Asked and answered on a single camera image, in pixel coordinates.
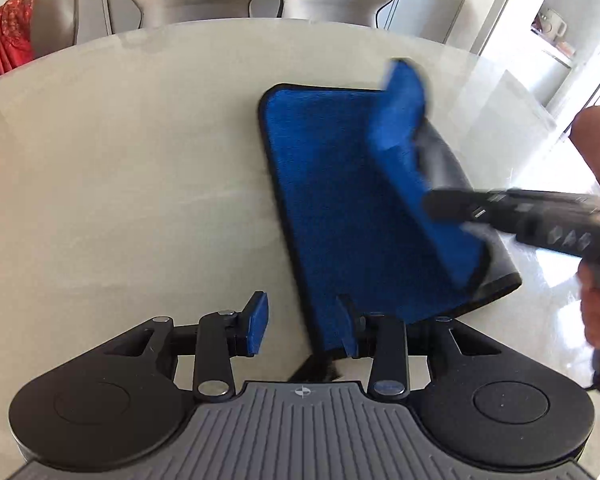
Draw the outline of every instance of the red cloth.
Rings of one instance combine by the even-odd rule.
[[[35,0],[8,0],[0,7],[0,75],[33,60],[30,42]]]

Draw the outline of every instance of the metal screw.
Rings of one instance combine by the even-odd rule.
[[[374,384],[374,390],[383,397],[395,397],[404,393],[404,384],[398,381],[378,381]]]
[[[220,397],[229,392],[229,385],[224,381],[205,381],[198,386],[198,391],[207,397]]]

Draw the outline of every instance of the blue microfiber cloth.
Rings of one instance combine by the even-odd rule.
[[[489,266],[486,244],[432,224],[411,146],[424,89],[405,63],[387,90],[278,85],[260,123],[314,351],[342,348],[359,312],[416,322],[467,304]]]
[[[457,287],[465,288],[484,243],[457,225],[432,222],[422,208],[430,186],[418,171],[413,138],[422,124],[425,108],[425,89],[417,71],[403,61],[394,62],[389,84],[378,94],[368,130],[368,147],[378,168],[433,244],[449,277]]]

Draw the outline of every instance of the gray ribbed plate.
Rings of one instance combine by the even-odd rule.
[[[103,473],[24,466],[13,480],[418,479],[590,480],[575,463],[504,474],[440,451],[409,410],[370,400],[357,383],[249,383],[198,408],[180,437],[144,462]]]

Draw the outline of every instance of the logo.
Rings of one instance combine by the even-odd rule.
[[[302,386],[302,388],[294,390],[294,393],[304,399],[305,397],[310,396],[312,394],[312,391],[306,386]]]

